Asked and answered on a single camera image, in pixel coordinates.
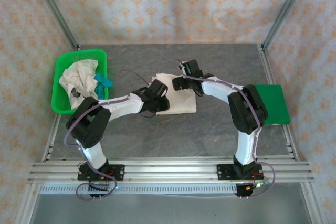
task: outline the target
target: green plastic basket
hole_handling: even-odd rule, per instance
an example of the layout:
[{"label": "green plastic basket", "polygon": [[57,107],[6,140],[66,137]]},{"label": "green plastic basket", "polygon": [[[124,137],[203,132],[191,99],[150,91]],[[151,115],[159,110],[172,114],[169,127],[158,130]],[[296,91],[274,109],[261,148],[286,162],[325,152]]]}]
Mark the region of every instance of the green plastic basket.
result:
[{"label": "green plastic basket", "polygon": [[[75,110],[71,109],[67,92],[58,83],[58,81],[59,78],[61,78],[63,72],[67,68],[69,68],[74,62],[80,60],[97,60],[98,66],[96,69],[96,73],[101,73],[103,74],[104,77],[106,78],[108,77],[107,56],[106,52],[101,49],[89,49],[89,50],[68,52],[59,57],[56,61],[55,66],[54,85],[52,87],[53,95],[51,99],[51,107],[56,113],[72,115],[75,112]],[[106,100],[109,97],[109,89],[105,87],[104,92]]]}]

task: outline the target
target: green mat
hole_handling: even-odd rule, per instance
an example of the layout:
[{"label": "green mat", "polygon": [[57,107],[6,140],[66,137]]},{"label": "green mat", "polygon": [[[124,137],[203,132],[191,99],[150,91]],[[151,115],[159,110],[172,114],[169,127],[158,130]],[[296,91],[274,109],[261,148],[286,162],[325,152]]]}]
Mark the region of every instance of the green mat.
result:
[{"label": "green mat", "polygon": [[265,125],[289,124],[290,117],[281,85],[255,85],[268,112]]}]

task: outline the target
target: gray tabletop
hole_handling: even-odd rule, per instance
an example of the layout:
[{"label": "gray tabletop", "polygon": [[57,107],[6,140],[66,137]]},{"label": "gray tabletop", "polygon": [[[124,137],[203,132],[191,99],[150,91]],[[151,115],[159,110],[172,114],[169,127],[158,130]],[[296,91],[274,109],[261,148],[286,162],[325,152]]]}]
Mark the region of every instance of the gray tabletop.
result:
[{"label": "gray tabletop", "polygon": [[[212,73],[234,84],[267,84],[258,48],[252,44],[172,44],[83,46],[82,50],[101,48],[108,55],[109,78],[129,92],[144,87],[132,69],[150,81],[157,73],[181,74],[176,58],[196,59],[204,73]],[[109,90],[110,98],[126,92],[118,87]],[[107,158],[233,156],[238,132],[229,106],[209,96],[197,97],[197,112],[179,115],[156,115],[144,118],[127,115],[111,121],[101,140]],[[52,158],[78,158],[77,149],[66,148],[62,139],[69,116],[63,115],[57,130]],[[281,126],[262,129],[258,155],[286,155],[287,147]]]}]

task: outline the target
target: crumpled white cloth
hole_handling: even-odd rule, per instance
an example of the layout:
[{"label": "crumpled white cloth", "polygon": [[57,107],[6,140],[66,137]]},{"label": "crumpled white cloth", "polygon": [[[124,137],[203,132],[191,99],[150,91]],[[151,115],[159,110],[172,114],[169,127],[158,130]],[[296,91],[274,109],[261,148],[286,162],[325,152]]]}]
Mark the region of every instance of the crumpled white cloth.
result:
[{"label": "crumpled white cloth", "polygon": [[196,95],[192,89],[175,91],[172,80],[178,76],[166,73],[157,73],[152,77],[152,81],[158,79],[168,87],[166,94],[170,108],[166,111],[160,111],[157,115],[196,113]]},{"label": "crumpled white cloth", "polygon": [[71,109],[76,109],[86,97],[98,98],[95,93],[98,61],[81,60],[66,69],[59,79],[59,84],[68,93]]}]

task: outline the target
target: patterned wall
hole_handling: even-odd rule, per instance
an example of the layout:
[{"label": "patterned wall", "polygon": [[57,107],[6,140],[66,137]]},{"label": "patterned wall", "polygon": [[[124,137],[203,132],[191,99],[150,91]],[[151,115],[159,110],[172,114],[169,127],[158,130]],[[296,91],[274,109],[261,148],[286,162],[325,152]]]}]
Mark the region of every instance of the patterned wall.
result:
[{"label": "patterned wall", "polygon": [[54,117],[54,62],[71,48],[43,0],[1,0],[0,14],[0,223],[12,223]]},{"label": "patterned wall", "polygon": [[56,0],[81,44],[261,43],[285,0]]},{"label": "patterned wall", "polygon": [[297,0],[270,49],[302,158],[336,223],[336,0]]}]

